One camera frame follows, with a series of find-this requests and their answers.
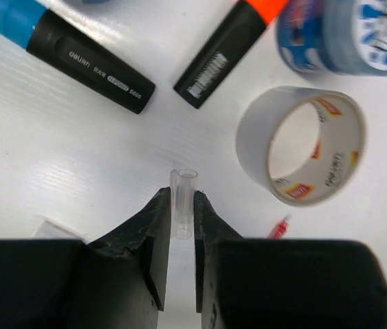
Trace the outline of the red gel pen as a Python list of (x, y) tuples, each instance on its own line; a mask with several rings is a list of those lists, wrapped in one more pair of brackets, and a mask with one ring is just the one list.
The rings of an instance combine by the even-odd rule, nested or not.
[(286, 215), (281, 219), (275, 227), (267, 235), (268, 239), (281, 239), (283, 235), (288, 231), (290, 221), (292, 220), (292, 215)]

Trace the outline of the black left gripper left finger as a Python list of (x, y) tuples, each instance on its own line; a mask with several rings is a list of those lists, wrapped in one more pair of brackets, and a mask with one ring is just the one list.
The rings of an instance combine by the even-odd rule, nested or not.
[(0, 239), (0, 328), (155, 328), (170, 190), (99, 239)]

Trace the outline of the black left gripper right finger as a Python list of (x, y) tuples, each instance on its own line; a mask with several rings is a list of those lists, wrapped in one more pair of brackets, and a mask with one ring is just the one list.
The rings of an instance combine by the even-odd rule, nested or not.
[(249, 239), (194, 198), (203, 328), (387, 328), (387, 280), (363, 243)]

